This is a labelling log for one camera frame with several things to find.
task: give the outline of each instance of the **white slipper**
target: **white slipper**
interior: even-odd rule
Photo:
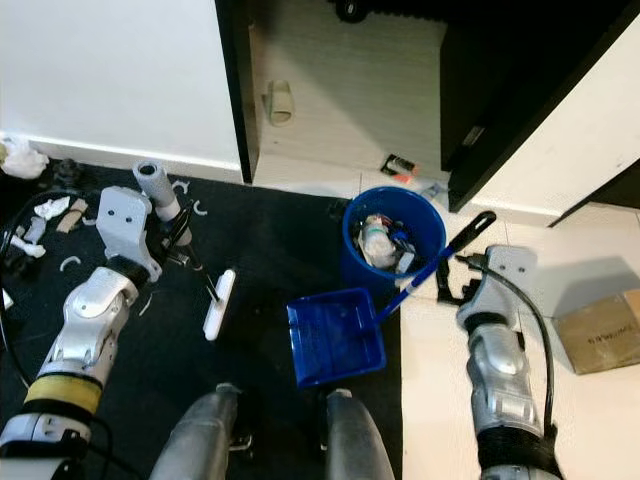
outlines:
[[[274,127],[284,127],[293,122],[293,96],[286,80],[269,83],[269,120]]]

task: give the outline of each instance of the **dustpan handle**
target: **dustpan handle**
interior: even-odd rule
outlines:
[[[407,298],[413,291],[418,288],[427,278],[433,275],[438,269],[438,265],[442,260],[449,260],[454,254],[458,253],[460,250],[469,245],[473,240],[478,238],[482,232],[484,232],[489,225],[496,221],[496,214],[491,211],[485,211],[479,214],[476,218],[474,218],[471,223],[469,223],[466,227],[458,233],[454,237],[449,245],[446,246],[438,255],[436,255],[427,266],[411,280],[411,283],[407,285],[398,295],[391,299],[391,302],[382,310],[378,315],[376,315],[374,323],[381,323],[385,320],[389,315],[393,313],[393,311],[398,308],[398,306],[402,303],[402,301]]]

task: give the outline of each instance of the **black handle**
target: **black handle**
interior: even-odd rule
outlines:
[[[450,248],[454,253],[459,252],[478,238],[478,235],[484,232],[489,225],[496,221],[496,218],[496,214],[490,210],[482,212],[474,218],[469,225],[464,227],[462,231],[456,235],[453,240],[451,240],[451,242],[449,242],[448,248]]]

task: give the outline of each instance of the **blue trash bin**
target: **blue trash bin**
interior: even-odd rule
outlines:
[[[377,187],[353,199],[342,219],[342,280],[349,287],[368,289],[374,298],[383,298],[393,294],[396,280],[414,277],[420,270],[409,269],[407,273],[398,275],[372,267],[362,258],[353,245],[352,226],[375,213],[404,223],[425,265],[445,247],[446,231],[436,209],[427,199],[411,190]]]

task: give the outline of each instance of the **yellow band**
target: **yellow band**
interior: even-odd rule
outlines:
[[[58,400],[96,413],[102,389],[88,380],[67,375],[40,377],[29,387],[24,403],[33,400]]]

